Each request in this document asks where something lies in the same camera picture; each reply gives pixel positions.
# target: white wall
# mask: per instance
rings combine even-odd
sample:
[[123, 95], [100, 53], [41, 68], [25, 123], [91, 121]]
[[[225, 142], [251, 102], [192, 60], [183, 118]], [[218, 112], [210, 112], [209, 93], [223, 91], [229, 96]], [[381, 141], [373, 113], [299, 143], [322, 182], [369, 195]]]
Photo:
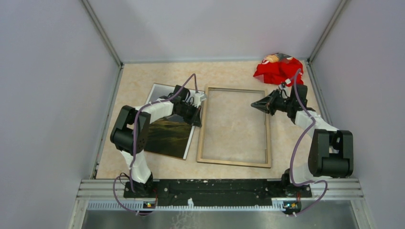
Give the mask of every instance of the white wall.
[[90, 0], [124, 62], [309, 57], [339, 0]]
[[79, 0], [0, 2], [0, 228], [66, 228], [117, 66]]
[[333, 124], [381, 229], [404, 228], [405, 2], [351, 1], [315, 61]]

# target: beige tabletop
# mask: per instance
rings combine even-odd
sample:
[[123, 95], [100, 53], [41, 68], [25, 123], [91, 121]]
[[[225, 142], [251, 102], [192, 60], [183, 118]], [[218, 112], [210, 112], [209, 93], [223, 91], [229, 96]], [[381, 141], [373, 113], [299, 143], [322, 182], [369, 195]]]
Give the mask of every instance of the beige tabletop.
[[[121, 107], [124, 105], [143, 105], [154, 83], [182, 85], [192, 73], [196, 73], [200, 90], [205, 88], [207, 84], [235, 88], [265, 88], [268, 92], [276, 89], [276, 85], [264, 84], [252, 77], [257, 64], [256, 61], [125, 64], [107, 136], [111, 133]], [[319, 111], [304, 63], [303, 66], [302, 80], [308, 86], [308, 107]], [[189, 82], [186, 87], [194, 89], [194, 81]], [[291, 122], [286, 113], [279, 111], [270, 117], [271, 168], [197, 163], [199, 128], [195, 128], [186, 160], [148, 152], [146, 153], [146, 160], [153, 177], [160, 179], [280, 178], [284, 171], [289, 168], [294, 145], [302, 131], [301, 128]], [[294, 167], [307, 162], [310, 144], [311, 138], [306, 135], [298, 148]], [[110, 141], [106, 141], [97, 178], [115, 178], [121, 172], [128, 173], [128, 166], [115, 146]]]

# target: red cloth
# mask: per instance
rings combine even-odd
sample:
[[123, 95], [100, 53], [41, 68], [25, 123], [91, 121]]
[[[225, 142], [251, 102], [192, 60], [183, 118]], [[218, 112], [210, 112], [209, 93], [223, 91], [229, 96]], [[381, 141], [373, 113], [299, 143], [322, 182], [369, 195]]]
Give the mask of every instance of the red cloth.
[[304, 84], [301, 80], [303, 75], [302, 64], [297, 59], [291, 57], [290, 60], [287, 58], [281, 59], [278, 62], [270, 63], [266, 58], [257, 65], [257, 69], [253, 77], [263, 75], [263, 81], [265, 83], [271, 83], [279, 85], [283, 83], [286, 79], [294, 76], [298, 68], [301, 69], [300, 74], [297, 75], [297, 84]]

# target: empty wooden frame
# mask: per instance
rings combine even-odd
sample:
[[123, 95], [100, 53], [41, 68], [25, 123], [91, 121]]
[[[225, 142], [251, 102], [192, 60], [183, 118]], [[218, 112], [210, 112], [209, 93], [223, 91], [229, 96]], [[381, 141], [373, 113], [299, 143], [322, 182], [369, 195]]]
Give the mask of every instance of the empty wooden frame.
[[197, 162], [270, 168], [270, 118], [250, 106], [267, 90], [208, 85], [205, 91]]

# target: red bag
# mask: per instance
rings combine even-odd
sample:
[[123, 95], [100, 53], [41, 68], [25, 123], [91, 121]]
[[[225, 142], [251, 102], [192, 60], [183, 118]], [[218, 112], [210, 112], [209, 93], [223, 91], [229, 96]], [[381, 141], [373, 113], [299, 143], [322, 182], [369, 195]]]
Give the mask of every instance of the red bag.
[[[301, 62], [292, 56], [283, 53], [275, 53], [266, 56], [263, 61], [257, 65], [253, 77], [263, 75], [264, 83], [279, 85], [285, 82], [286, 79], [293, 77], [299, 68], [301, 72], [297, 75], [297, 84], [304, 84], [301, 80], [304, 73]], [[291, 86], [293, 83], [294, 80], [291, 79], [291, 83], [287, 84], [287, 86]]]

